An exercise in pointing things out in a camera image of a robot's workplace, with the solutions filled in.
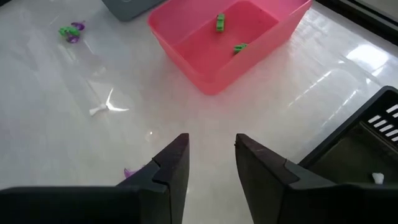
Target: white table surface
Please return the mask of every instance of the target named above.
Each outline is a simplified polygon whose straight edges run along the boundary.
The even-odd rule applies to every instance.
[[[398,49],[314,3],[292,38],[216,96],[198,91],[146,23],[100,0],[13,0],[0,7],[0,188],[116,185],[190,133],[183,223],[252,223],[236,133],[300,161],[383,85]],[[58,29],[86,21],[78,44]],[[89,109],[111,102],[129,111]]]

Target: black plastic crate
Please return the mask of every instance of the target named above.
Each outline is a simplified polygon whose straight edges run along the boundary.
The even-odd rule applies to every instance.
[[[299,164],[335,183],[398,183],[398,90],[385,86]]]

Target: green clip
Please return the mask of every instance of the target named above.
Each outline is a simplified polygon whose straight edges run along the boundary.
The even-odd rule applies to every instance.
[[[245,43],[235,45],[235,47],[234,47],[234,53],[236,53],[236,54],[239,53],[241,50],[245,49],[247,46],[248,46],[248,45],[245,44]]]
[[[80,31],[74,27],[61,27],[58,32],[61,34],[61,36],[66,37],[67,33],[75,35],[75,36],[79,36],[80,35]]]
[[[217,16],[217,32],[224,32],[224,24],[225,24],[225,15],[224,14],[219,14]]]

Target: small white item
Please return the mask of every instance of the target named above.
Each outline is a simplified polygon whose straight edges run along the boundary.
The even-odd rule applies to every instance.
[[[372,173],[372,177],[374,179],[375,184],[383,184],[384,182],[384,174],[382,173]]]
[[[97,112],[103,111],[103,110],[111,110],[111,111],[128,111],[129,110],[129,109],[116,108],[111,104],[110,100],[111,100],[112,92],[113,92],[113,88],[111,89],[111,92],[109,92],[108,99],[106,99],[106,103],[105,104],[102,103],[101,105],[99,105],[99,107],[91,109],[90,115],[94,116]]]

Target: pink plastic bin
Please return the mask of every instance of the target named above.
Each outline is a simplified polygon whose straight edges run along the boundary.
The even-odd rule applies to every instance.
[[[310,6],[311,0],[169,0],[148,23],[182,72],[215,95],[286,42]],[[220,13],[222,33],[216,31]],[[240,43],[249,45],[235,55]]]

